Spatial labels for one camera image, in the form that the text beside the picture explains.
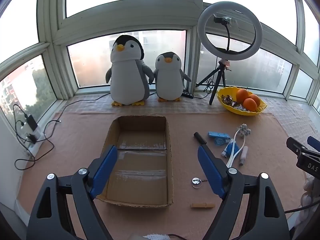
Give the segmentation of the silver key with ring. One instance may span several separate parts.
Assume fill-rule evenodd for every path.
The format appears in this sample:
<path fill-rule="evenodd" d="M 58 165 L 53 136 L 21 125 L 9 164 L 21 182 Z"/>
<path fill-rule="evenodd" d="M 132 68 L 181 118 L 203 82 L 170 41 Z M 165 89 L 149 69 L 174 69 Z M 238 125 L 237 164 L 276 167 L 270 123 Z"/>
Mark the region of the silver key with ring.
<path fill-rule="evenodd" d="M 191 180 L 191 185 L 192 185 L 193 188 L 199 189 L 202 186 L 203 182 L 207 182 L 207 180 L 194 177 Z"/>

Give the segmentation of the black inline remote control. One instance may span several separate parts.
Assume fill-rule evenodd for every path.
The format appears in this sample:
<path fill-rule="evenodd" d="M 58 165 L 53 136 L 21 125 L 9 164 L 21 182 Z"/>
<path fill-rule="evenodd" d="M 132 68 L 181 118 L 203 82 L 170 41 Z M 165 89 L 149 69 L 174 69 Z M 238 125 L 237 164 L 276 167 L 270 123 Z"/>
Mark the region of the black inline remote control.
<path fill-rule="evenodd" d="M 193 99 L 193 98 L 194 98 L 193 94 L 190 94 L 190 93 L 188 93 L 188 92 L 183 92 L 183 93 L 182 93 L 182 96 L 183 96 L 183 97 L 186 97 L 186 98 L 190 98 L 190 99 Z"/>

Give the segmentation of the large plush penguin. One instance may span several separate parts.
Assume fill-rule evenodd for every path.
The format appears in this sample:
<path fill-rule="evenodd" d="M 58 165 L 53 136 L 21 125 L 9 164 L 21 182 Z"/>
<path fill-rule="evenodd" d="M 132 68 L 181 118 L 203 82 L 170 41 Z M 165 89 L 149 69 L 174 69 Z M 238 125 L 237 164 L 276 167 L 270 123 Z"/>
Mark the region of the large plush penguin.
<path fill-rule="evenodd" d="M 110 84 L 112 106 L 143 106 L 150 96 L 154 74 L 144 63 L 144 49 L 131 35 L 120 35 L 114 42 L 111 67 L 105 80 Z"/>

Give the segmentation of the pink lotion bottle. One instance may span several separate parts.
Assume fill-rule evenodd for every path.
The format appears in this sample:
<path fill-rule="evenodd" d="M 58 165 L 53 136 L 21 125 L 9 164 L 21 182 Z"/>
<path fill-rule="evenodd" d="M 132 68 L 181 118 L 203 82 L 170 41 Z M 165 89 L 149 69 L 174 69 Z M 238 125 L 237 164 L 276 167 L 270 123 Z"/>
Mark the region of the pink lotion bottle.
<path fill-rule="evenodd" d="M 240 166 L 244 166 L 247 155 L 248 155 L 248 147 L 244 146 L 240 155 L 240 161 L 239 161 Z"/>

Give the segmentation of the black cylinder tube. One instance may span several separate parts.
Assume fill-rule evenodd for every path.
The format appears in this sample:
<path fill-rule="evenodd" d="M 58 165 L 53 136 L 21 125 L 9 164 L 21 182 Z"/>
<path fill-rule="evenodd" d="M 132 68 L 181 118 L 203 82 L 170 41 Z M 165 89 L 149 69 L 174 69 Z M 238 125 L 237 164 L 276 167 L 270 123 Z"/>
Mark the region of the black cylinder tube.
<path fill-rule="evenodd" d="M 200 145 L 205 145 L 207 142 L 204 140 L 204 138 L 199 134 L 199 132 L 194 133 L 195 139 L 199 142 Z"/>

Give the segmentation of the orange fruit front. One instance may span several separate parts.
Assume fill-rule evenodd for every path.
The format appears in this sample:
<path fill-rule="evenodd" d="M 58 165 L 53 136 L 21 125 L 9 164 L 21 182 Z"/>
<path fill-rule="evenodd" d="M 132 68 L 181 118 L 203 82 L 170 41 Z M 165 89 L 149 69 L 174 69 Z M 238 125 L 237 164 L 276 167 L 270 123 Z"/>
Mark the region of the orange fruit front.
<path fill-rule="evenodd" d="M 255 112 L 257 110 L 257 103 L 252 98 L 246 98 L 243 101 L 242 106 L 250 112 Z"/>

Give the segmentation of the blue round tape measure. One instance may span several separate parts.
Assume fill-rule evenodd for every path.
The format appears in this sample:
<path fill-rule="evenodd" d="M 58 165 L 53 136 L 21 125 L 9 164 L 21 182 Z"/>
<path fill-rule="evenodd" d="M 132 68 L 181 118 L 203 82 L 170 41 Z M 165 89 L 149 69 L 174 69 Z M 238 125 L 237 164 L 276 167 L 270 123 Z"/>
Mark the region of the blue round tape measure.
<path fill-rule="evenodd" d="M 222 151 L 221 156 L 225 158 L 229 158 L 232 152 L 233 143 L 230 142 L 226 148 Z M 237 144 L 234 144 L 234 153 L 236 153 L 239 150 L 239 146 Z"/>

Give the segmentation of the wooden clothespin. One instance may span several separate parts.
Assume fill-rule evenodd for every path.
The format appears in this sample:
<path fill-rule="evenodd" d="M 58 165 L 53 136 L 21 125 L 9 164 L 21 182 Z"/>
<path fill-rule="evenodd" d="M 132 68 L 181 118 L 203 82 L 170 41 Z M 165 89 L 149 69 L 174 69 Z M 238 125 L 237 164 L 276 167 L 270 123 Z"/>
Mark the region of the wooden clothespin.
<path fill-rule="evenodd" d="M 213 209 L 215 208 L 214 203 L 192 203 L 190 205 L 191 209 Z"/>

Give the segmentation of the small plush penguin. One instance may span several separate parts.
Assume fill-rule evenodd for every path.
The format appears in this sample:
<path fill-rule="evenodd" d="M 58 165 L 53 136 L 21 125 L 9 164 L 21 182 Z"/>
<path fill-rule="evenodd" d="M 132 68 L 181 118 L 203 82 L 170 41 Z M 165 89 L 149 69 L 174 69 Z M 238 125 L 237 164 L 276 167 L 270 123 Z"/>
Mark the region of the small plush penguin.
<path fill-rule="evenodd" d="M 183 80 L 191 82 L 191 78 L 181 67 L 180 57 L 172 51 L 157 56 L 153 74 L 159 102 L 180 101 Z"/>

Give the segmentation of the orange fruit rear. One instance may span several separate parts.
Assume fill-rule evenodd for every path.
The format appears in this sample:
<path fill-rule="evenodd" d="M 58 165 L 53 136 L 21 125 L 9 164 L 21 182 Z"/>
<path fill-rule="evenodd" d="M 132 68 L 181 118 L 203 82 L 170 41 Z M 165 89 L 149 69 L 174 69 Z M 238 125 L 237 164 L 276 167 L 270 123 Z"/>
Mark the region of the orange fruit rear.
<path fill-rule="evenodd" d="M 236 92 L 236 101 L 239 104 L 242 104 L 249 97 L 249 92 L 246 89 L 240 88 Z"/>

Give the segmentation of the open cardboard box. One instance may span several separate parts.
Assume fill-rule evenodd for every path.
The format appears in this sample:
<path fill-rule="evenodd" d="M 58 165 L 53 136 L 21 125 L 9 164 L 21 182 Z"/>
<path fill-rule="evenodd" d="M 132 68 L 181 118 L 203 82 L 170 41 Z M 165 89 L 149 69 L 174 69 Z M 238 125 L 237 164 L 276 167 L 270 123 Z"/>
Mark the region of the open cardboard box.
<path fill-rule="evenodd" d="M 127 115 L 114 119 L 105 139 L 117 162 L 97 198 L 118 206 L 164 208 L 173 203 L 169 123 L 164 116 Z"/>

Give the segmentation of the white neck massager roller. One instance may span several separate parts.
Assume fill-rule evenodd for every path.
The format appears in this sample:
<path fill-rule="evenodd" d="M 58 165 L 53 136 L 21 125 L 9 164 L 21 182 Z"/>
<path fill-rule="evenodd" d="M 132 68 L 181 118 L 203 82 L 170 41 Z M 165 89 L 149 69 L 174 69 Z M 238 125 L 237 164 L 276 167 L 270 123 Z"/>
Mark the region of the white neck massager roller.
<path fill-rule="evenodd" d="M 250 134 L 251 134 L 251 130 L 248 128 L 246 124 L 240 125 L 236 130 L 234 137 L 231 141 L 232 143 L 231 153 L 228 157 L 228 161 L 226 164 L 228 168 L 232 167 L 234 160 L 239 155 L 239 153 L 243 150 L 246 143 L 246 138 Z M 240 139 L 242 141 L 241 145 L 237 145 L 237 139 Z"/>

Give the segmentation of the orange fruit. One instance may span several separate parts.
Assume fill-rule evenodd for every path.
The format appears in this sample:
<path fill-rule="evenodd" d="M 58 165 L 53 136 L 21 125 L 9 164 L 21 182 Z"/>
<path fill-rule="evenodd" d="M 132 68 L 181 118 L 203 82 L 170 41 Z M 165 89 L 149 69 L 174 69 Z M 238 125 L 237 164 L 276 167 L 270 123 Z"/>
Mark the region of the orange fruit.
<path fill-rule="evenodd" d="M 242 106 L 250 112 L 255 112 L 257 110 L 257 103 L 252 98 L 246 98 L 243 101 Z"/>
<path fill-rule="evenodd" d="M 260 106 L 261 100 L 260 100 L 260 98 L 259 98 L 257 95 L 255 95 L 255 94 L 250 94 L 250 95 L 249 95 L 249 98 L 251 98 L 251 99 L 253 99 L 253 100 L 255 101 L 257 107 Z"/>
<path fill-rule="evenodd" d="M 249 97 L 249 92 L 246 89 L 240 88 L 236 92 L 236 101 L 239 104 L 242 104 Z"/>

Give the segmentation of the wrapped candies pile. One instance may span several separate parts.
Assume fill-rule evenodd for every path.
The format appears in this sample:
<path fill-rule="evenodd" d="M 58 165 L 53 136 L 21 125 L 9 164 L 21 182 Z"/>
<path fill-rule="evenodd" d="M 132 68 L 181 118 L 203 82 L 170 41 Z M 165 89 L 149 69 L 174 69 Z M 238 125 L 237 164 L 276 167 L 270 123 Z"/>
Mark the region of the wrapped candies pile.
<path fill-rule="evenodd" d="M 237 103 L 233 100 L 233 98 L 230 95 L 221 96 L 222 102 L 230 107 L 233 107 L 234 109 L 240 110 L 240 111 L 247 111 L 241 104 Z"/>

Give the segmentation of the blue plastic phone stand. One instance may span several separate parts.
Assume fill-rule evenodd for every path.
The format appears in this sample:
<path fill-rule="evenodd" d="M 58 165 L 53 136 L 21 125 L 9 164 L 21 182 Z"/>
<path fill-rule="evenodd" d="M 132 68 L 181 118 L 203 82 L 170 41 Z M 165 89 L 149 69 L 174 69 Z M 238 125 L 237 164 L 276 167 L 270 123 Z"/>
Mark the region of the blue plastic phone stand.
<path fill-rule="evenodd" d="M 229 140 L 230 136 L 227 133 L 219 133 L 219 132 L 208 132 L 208 136 L 212 138 L 219 138 L 219 139 L 224 139 L 224 140 Z"/>

